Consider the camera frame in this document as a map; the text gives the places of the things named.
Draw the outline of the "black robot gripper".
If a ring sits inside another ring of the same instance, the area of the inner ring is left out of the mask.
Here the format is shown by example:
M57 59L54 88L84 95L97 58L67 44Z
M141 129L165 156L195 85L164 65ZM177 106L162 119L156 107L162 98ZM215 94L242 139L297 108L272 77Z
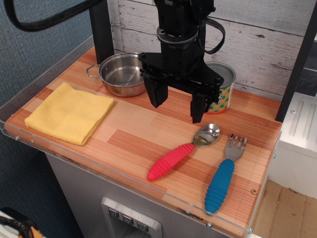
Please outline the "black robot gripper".
M188 45L161 43L161 53L142 52L141 74L151 104L158 108L168 98L168 86L193 94L192 123L200 123L207 99L218 100L224 79L204 62L197 42Z

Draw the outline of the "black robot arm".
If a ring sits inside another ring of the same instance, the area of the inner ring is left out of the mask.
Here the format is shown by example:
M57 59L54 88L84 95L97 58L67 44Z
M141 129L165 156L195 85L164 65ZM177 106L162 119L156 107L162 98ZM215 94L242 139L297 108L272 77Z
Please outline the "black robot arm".
M200 123L212 103L218 103L224 82L204 61L205 54L215 54L224 44L221 40L206 50L206 26L225 34L224 27L209 18L215 11L212 0L157 0L160 53L140 53L140 69L151 104L158 108L168 98L172 87L192 95L190 115Z

